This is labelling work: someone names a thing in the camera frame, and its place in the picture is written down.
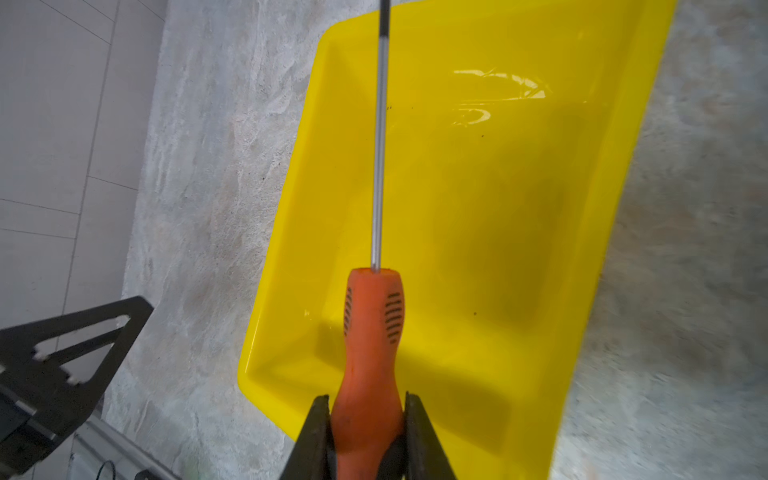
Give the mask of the yellow plastic bin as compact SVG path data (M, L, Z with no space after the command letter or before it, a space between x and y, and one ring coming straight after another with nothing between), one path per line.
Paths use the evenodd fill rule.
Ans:
M391 16L383 263L396 375L461 479L544 479L671 1L422 1ZM377 13L321 37L238 367L296 437L342 380L370 257Z

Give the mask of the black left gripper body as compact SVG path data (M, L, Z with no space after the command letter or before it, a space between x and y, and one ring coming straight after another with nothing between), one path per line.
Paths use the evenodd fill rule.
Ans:
M66 439L61 392L43 387L31 397L1 386L1 475L16 476L52 454Z

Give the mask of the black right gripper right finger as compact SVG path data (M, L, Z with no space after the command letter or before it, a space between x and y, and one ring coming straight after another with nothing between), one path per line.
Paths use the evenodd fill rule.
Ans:
M422 400L410 392L405 397L405 439L406 479L457 479Z

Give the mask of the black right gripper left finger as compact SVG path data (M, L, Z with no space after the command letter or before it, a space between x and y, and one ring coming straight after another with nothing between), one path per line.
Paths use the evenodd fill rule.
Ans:
M331 440L329 396L321 395L313 400L279 479L333 479L329 461Z

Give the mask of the orange handled screwdriver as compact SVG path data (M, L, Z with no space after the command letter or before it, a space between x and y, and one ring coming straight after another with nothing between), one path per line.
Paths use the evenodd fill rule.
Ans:
M403 410L394 365L401 311L399 275L381 268L387 82L391 3L379 3L375 150L370 266L350 272L344 308L345 370L331 412L338 479L375 479L391 444L402 434Z

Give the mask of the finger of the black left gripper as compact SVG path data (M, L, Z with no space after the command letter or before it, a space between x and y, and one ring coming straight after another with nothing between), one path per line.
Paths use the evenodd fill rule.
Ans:
M153 311L145 298L134 296L3 329L1 395L41 419L88 418ZM120 317L127 319L120 327L50 354L38 352L42 342ZM89 379L78 379L65 369L66 364L104 347L108 351Z

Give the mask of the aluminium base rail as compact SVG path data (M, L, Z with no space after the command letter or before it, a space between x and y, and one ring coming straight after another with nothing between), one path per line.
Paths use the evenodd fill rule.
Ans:
M72 435L67 479L179 479L168 467L96 416Z

